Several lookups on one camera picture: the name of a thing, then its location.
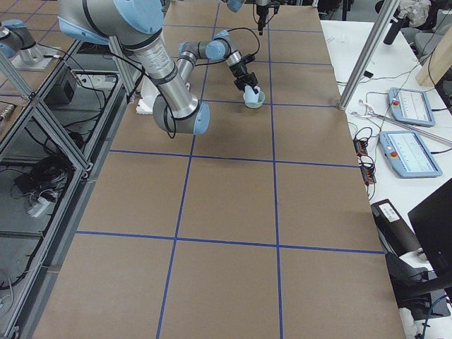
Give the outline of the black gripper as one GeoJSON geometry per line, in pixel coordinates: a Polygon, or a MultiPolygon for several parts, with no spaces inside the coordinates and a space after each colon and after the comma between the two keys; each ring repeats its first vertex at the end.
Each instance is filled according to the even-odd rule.
{"type": "Polygon", "coordinates": [[[256,0],[256,14],[258,15],[258,34],[263,34],[266,26],[266,16],[268,15],[271,0],[256,0]]]}
{"type": "Polygon", "coordinates": [[[243,63],[237,63],[232,66],[232,75],[235,77],[234,84],[237,89],[245,92],[246,85],[253,86],[252,90],[257,95],[259,87],[257,86],[257,77],[254,72],[249,73],[248,68],[243,63]]]}

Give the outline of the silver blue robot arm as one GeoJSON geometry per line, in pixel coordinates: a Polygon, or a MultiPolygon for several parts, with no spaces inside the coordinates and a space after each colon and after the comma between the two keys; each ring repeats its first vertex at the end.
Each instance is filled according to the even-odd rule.
{"type": "Polygon", "coordinates": [[[230,33],[223,30],[211,41],[184,42],[173,60],[162,38],[164,13],[160,1],[60,1],[60,30],[74,39],[109,44],[113,37],[133,54],[159,94],[153,104],[155,123],[167,133],[206,132],[210,108],[187,87],[196,62],[224,61],[250,108],[262,104],[263,93],[246,65],[254,60],[242,56],[230,33]]]}
{"type": "MultiPolygon", "coordinates": [[[[242,6],[245,4],[245,1],[242,0],[226,0],[225,1],[227,7],[232,12],[238,12],[242,6]]],[[[253,1],[254,5],[254,14],[257,15],[256,24],[259,35],[263,34],[263,29],[266,26],[267,17],[269,14],[269,9],[271,5],[270,0],[256,0],[253,1]]]]}

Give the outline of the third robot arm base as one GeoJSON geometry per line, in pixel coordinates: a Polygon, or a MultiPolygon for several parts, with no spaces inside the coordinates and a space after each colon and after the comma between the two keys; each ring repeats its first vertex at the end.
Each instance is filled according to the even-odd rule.
{"type": "Polygon", "coordinates": [[[20,71],[43,71],[53,54],[46,56],[26,24],[19,19],[1,21],[1,54],[20,71]]]}

